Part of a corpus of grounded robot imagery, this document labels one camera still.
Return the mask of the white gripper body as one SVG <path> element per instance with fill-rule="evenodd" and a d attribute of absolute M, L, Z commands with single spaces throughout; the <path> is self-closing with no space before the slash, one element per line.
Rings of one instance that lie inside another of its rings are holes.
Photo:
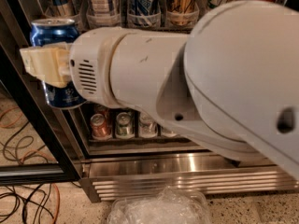
<path fill-rule="evenodd" d="M 120 108 L 110 82 L 110 66 L 116 47 L 130 33 L 120 27 L 103 27 L 80 35 L 71 45 L 69 64 L 78 93 L 88 102 Z"/>

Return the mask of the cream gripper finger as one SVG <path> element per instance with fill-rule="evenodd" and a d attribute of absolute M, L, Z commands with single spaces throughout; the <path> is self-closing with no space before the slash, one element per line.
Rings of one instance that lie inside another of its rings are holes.
<path fill-rule="evenodd" d="M 70 47 L 70 43 L 60 42 L 20 49 L 26 72 L 51 86 L 65 88 L 71 81 Z"/>

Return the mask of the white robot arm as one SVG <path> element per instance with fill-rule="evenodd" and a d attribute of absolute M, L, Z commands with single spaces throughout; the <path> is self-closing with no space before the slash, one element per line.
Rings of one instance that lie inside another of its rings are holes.
<path fill-rule="evenodd" d="M 299 178 L 299 13 L 259 0 L 208 12 L 189 34 L 93 29 L 21 51 L 26 71 L 132 108 L 226 158 Z"/>

